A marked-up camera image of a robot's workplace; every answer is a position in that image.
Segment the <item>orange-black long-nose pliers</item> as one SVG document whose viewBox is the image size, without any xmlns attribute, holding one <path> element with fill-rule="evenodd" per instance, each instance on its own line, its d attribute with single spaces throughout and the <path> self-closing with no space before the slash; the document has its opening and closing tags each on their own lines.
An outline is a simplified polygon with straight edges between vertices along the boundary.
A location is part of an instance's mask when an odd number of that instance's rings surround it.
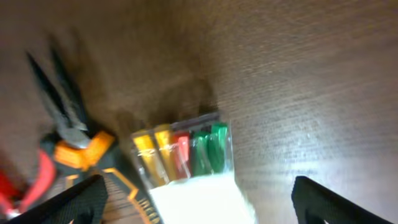
<svg viewBox="0 0 398 224">
<path fill-rule="evenodd" d="M 57 88 L 31 53 L 26 54 L 36 85 L 55 131 L 42 144 L 50 163 L 65 182 L 74 186 L 94 171 L 117 185 L 127 201 L 139 212 L 144 223 L 163 223 L 132 160 L 121 149 L 119 139 L 92 123 L 79 86 L 69 74 L 60 53 L 50 48 L 50 57 L 60 87 Z"/>
</svg>

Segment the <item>small red-handled cutting pliers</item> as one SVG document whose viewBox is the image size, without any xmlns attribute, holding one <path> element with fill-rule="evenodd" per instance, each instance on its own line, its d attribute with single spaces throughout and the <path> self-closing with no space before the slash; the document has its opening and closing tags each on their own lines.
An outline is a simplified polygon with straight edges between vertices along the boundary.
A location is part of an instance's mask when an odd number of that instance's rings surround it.
<svg viewBox="0 0 398 224">
<path fill-rule="evenodd" d="M 51 157 L 43 149 L 38 150 L 37 156 L 38 167 L 34 179 L 24 190 L 18 189 L 1 168 L 1 215 L 5 222 L 30 210 L 55 181 L 57 171 Z"/>
</svg>

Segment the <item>screwdriver set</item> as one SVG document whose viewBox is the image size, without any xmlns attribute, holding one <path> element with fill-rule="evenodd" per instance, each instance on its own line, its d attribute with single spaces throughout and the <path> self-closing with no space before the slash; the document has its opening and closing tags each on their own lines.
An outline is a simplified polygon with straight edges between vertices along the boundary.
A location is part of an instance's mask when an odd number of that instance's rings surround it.
<svg viewBox="0 0 398 224">
<path fill-rule="evenodd" d="M 235 174 L 233 134 L 219 111 L 131 134 L 152 223 L 255 224 Z"/>
</svg>

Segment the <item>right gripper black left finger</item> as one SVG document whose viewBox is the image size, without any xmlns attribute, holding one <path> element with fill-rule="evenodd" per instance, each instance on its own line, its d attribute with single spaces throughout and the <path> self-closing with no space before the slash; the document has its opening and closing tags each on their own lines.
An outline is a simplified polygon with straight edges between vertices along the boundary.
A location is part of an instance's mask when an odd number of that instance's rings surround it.
<svg viewBox="0 0 398 224">
<path fill-rule="evenodd" d="M 6 224 L 100 224 L 107 199 L 104 177 L 96 174 Z"/>
</svg>

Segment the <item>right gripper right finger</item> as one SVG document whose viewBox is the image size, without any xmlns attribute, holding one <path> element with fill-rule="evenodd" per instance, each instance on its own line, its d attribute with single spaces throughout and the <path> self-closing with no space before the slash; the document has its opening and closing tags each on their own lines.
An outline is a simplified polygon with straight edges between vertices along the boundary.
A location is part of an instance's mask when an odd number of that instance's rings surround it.
<svg viewBox="0 0 398 224">
<path fill-rule="evenodd" d="M 392 224 L 306 176 L 297 176 L 291 194 L 299 224 Z"/>
</svg>

